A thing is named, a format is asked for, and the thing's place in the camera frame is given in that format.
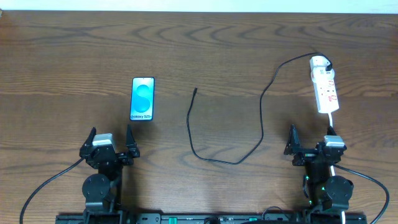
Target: smartphone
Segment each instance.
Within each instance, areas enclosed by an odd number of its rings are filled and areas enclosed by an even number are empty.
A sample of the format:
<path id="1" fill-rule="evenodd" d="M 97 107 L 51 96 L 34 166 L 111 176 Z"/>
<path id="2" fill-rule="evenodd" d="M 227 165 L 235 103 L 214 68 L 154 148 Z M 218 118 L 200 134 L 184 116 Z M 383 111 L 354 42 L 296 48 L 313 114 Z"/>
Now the smartphone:
<path id="1" fill-rule="evenodd" d="M 155 78 L 136 77 L 132 79 L 131 121 L 151 121 L 154 118 Z"/>

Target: phone screen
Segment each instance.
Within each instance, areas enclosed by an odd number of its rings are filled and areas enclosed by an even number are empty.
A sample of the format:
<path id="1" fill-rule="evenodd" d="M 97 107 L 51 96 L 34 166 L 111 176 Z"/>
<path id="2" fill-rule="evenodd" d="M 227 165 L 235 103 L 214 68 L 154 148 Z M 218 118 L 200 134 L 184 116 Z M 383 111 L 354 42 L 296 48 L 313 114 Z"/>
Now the phone screen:
<path id="1" fill-rule="evenodd" d="M 155 78 L 132 79 L 130 120 L 150 121 L 154 115 Z"/>

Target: wooden table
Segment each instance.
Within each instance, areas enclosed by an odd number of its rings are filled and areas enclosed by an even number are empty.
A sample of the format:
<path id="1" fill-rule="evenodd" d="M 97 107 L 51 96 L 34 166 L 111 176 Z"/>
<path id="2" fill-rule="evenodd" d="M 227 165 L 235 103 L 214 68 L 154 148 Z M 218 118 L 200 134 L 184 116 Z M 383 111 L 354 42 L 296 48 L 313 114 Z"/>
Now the wooden table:
<path id="1" fill-rule="evenodd" d="M 259 95 L 282 62 L 308 52 L 334 64 L 340 109 L 335 129 L 348 150 L 341 165 L 384 183 L 390 206 L 380 223 L 398 214 L 398 16 L 352 14 L 221 14 L 171 12 L 7 11 L 0 20 L 0 222 L 17 223 L 22 205 L 42 182 L 79 159 L 95 126 L 113 133 L 118 150 L 132 124 L 141 158 L 124 168 L 123 204 L 165 213 L 262 212 L 308 206 L 303 167 L 283 156 L 289 126 L 305 146 L 326 132 L 318 114 L 308 58 L 284 66 L 263 99 Z M 156 79 L 152 122 L 129 120 L 131 80 Z M 31 201 L 26 223 L 54 223 L 59 213 L 82 212 L 86 164 L 48 184 Z M 369 222 L 384 203 L 376 184 L 341 170 L 354 182 L 351 212 Z"/>

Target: white power strip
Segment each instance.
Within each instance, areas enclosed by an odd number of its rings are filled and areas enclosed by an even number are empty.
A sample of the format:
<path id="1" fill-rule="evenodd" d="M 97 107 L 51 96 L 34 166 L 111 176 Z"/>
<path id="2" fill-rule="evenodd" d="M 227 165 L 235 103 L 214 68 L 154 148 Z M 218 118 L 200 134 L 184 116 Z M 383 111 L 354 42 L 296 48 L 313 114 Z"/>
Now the white power strip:
<path id="1" fill-rule="evenodd" d="M 326 70 L 329 64 L 330 62 L 324 56 L 314 56 L 310 60 L 311 79 L 319 113 L 331 113 L 339 108 L 333 79 L 335 71 L 333 69 Z"/>

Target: white background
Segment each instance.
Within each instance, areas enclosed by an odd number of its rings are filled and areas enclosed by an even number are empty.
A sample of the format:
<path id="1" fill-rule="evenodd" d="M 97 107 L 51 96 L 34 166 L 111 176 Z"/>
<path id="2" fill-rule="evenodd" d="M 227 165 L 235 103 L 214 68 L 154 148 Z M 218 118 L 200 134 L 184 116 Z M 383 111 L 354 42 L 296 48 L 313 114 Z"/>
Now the white background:
<path id="1" fill-rule="evenodd" d="M 398 0 L 0 0 L 3 10 L 398 13 Z"/>

